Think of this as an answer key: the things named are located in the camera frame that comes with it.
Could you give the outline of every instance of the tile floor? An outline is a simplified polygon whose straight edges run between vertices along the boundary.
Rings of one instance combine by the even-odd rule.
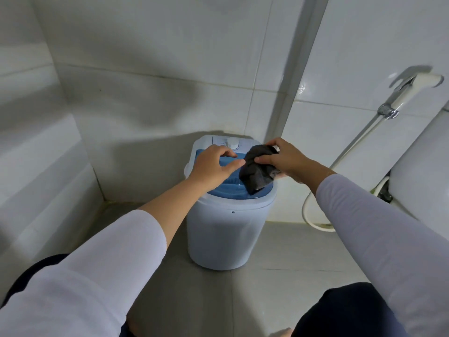
[[[110,205],[89,235],[136,207]],[[326,289],[357,281],[367,280],[334,233],[269,222],[248,263],[219,272],[190,260],[183,224],[130,315],[148,337],[275,337]]]

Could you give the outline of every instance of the white sleeve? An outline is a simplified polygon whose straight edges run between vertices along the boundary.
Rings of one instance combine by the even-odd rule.
[[[344,176],[317,202],[345,247],[411,336],[449,331],[449,241]]]
[[[118,336],[166,249],[149,213],[122,216],[14,294],[0,310],[0,336]]]

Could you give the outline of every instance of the blue lid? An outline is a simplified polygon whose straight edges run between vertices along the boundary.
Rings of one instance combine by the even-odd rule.
[[[198,155],[204,151],[204,149],[198,149],[196,152],[195,160]],[[237,153],[237,158],[244,158],[245,154]],[[220,165],[231,163],[234,160],[232,157],[220,157]],[[273,189],[273,183],[263,188],[261,191],[256,192],[254,195],[248,194],[245,185],[239,179],[240,168],[234,171],[221,185],[211,190],[208,194],[218,196],[221,198],[230,198],[233,200],[248,200],[250,198],[261,198],[271,192]]]

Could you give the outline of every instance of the white hose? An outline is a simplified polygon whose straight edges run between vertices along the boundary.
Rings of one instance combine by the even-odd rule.
[[[382,124],[383,122],[385,122],[385,120],[386,120],[385,118],[381,118],[376,124],[373,125],[373,123],[375,123],[378,118],[379,118],[379,115],[374,116],[374,118],[368,123],[368,125],[365,126],[362,131],[360,131],[360,133],[356,136],[356,138],[354,138],[354,140],[345,148],[345,150],[343,150],[343,152],[340,154],[340,156],[337,157],[337,159],[334,161],[334,163],[330,166],[330,169],[333,170],[337,165],[339,165],[340,162],[343,160],[343,158],[345,156],[347,156],[347,154],[349,152],[351,152],[356,146],[358,146],[360,143],[362,143],[362,141],[364,141],[365,138],[367,138],[370,134],[372,134],[374,132],[374,130],[376,130],[379,127],[379,125]],[[376,190],[374,191],[375,196],[379,195],[380,190],[384,186],[385,182],[388,181],[389,179],[390,178],[388,176],[383,178],[383,180],[379,183],[379,185],[376,187]],[[319,231],[335,232],[335,229],[334,229],[334,227],[332,227],[331,224],[315,224],[307,218],[307,204],[310,203],[310,199],[312,197],[313,197],[313,194],[310,192],[307,195],[306,200],[304,201],[304,204],[303,204],[303,207],[301,210],[304,221]]]

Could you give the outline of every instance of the portable washing machine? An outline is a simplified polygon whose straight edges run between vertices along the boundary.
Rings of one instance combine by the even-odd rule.
[[[236,137],[206,135],[195,141],[185,166],[187,178],[195,159],[212,144],[226,145],[244,158],[260,142]],[[232,157],[220,157],[224,166]],[[239,179],[239,169],[220,186],[208,192],[187,214],[188,253],[198,265],[212,270],[232,270],[243,266],[261,233],[277,192],[276,183],[254,195],[248,194]]]

